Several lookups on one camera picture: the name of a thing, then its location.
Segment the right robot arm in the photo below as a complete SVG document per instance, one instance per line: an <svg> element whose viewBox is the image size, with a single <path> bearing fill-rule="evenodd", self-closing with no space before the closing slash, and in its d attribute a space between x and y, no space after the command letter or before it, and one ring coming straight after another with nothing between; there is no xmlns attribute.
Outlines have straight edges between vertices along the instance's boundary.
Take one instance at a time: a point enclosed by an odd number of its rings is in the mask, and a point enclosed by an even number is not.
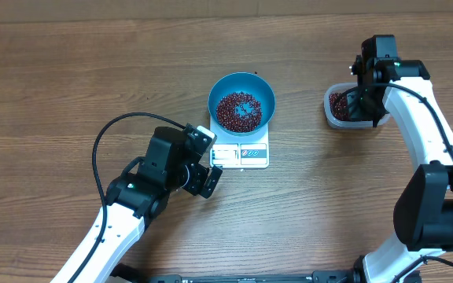
<svg viewBox="0 0 453 283"><path fill-rule="evenodd" d="M414 174L393 211L394 234L359 266L364 282L418 282L415 271L453 252L453 132L420 60L399 57L393 35L375 35L361 45L352 65L359 108L377 126L385 115L396 122Z"/></svg>

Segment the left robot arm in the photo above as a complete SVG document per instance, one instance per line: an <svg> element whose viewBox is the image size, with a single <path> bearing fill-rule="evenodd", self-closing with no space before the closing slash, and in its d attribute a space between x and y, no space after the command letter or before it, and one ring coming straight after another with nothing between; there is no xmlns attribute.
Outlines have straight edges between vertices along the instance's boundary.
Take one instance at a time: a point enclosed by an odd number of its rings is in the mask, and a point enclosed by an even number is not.
<svg viewBox="0 0 453 283"><path fill-rule="evenodd" d="M167 207L172 191L184 189L208 199L222 171L206 168L200 160L216 139L203 126L156 128L146 154L110 182L94 224L53 281L107 281L123 255Z"/></svg>

